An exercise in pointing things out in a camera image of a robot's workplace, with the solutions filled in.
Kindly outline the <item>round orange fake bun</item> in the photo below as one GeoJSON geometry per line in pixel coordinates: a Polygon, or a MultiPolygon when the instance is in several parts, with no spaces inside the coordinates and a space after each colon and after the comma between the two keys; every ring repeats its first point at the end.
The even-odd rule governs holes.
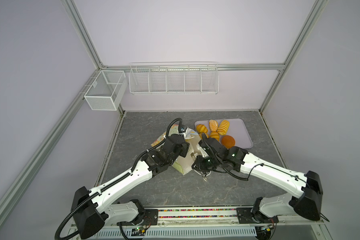
{"type": "Polygon", "coordinates": [[[236,140],[232,136],[225,135],[221,138],[221,143],[225,148],[230,149],[236,145],[236,140]]]}

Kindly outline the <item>striped yellow fake bread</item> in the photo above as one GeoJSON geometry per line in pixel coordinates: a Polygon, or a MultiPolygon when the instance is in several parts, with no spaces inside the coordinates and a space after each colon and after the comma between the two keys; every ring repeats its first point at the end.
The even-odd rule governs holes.
{"type": "Polygon", "coordinates": [[[220,141],[220,137],[221,137],[220,134],[218,132],[215,132],[215,131],[212,131],[210,133],[210,136],[209,136],[209,138],[215,139],[218,142],[220,141]]]}

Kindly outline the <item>floral paper gift bag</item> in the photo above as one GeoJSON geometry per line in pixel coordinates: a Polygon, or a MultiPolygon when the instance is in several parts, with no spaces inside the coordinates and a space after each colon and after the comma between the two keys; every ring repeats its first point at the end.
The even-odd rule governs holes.
{"type": "MultiPolygon", "coordinates": [[[[173,124],[169,130],[169,136],[179,135],[178,124],[173,124]]],[[[199,133],[193,129],[188,128],[187,135],[180,135],[185,141],[185,144],[180,146],[181,153],[173,162],[172,167],[180,172],[182,175],[186,175],[191,172],[192,164],[195,161],[197,155],[203,156],[202,151],[200,150],[199,141],[202,139],[199,136],[199,133]]]]}

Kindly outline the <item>long ridged fake bread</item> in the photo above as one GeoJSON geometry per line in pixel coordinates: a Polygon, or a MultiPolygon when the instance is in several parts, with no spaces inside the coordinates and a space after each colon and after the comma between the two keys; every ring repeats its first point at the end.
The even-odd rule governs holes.
{"type": "Polygon", "coordinates": [[[229,127],[230,127],[230,122],[227,120],[222,120],[222,122],[219,124],[217,128],[217,133],[221,136],[225,136],[228,132],[229,127]]]}

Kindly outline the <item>yellow fake bread roll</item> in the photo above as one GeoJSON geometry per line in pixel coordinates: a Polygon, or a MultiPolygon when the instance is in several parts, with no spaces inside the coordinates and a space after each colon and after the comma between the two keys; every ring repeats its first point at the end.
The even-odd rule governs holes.
{"type": "Polygon", "coordinates": [[[208,133],[208,128],[203,124],[197,125],[196,130],[198,133],[206,133],[206,134],[208,133]]]}

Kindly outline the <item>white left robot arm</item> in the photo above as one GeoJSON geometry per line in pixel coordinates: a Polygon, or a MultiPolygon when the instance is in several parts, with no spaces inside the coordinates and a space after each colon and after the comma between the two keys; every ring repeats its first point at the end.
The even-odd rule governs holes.
{"type": "Polygon", "coordinates": [[[69,240],[79,235],[81,239],[88,239],[112,218],[117,222],[140,223],[145,209],[139,201],[131,200],[114,208],[111,205],[134,187],[166,171],[178,157],[185,157],[189,146],[185,134],[172,134],[165,137],[162,144],[143,152],[133,166],[119,176],[90,190],[78,189],[72,210],[58,226],[54,238],[69,240]],[[62,237],[62,230],[70,219],[75,221],[77,230],[62,237]]]}

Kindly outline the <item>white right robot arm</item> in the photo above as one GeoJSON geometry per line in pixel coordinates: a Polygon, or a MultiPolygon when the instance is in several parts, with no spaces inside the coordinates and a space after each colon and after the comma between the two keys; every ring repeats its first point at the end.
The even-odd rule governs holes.
{"type": "Polygon", "coordinates": [[[259,197],[251,209],[254,222],[265,223],[279,215],[297,214],[310,221],[322,217],[323,188],[320,176],[312,171],[295,172],[277,166],[246,149],[226,148],[216,139],[201,139],[192,144],[196,154],[192,168],[198,172],[222,172],[240,181],[259,178],[285,191],[271,198],[259,197]]]}

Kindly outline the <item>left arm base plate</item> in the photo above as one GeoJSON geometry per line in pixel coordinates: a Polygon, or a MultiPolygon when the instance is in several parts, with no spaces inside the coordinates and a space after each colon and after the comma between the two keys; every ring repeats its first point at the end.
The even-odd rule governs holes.
{"type": "Polygon", "coordinates": [[[159,220],[158,209],[146,209],[131,222],[122,222],[122,226],[156,226],[159,220]]]}

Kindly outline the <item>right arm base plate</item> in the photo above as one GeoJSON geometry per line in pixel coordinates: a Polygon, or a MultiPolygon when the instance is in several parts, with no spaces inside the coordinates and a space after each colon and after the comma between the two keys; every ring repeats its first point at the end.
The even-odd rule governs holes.
{"type": "Polygon", "coordinates": [[[240,224],[278,224],[279,218],[274,216],[267,217],[260,212],[252,213],[252,208],[236,208],[237,218],[240,224]]]}

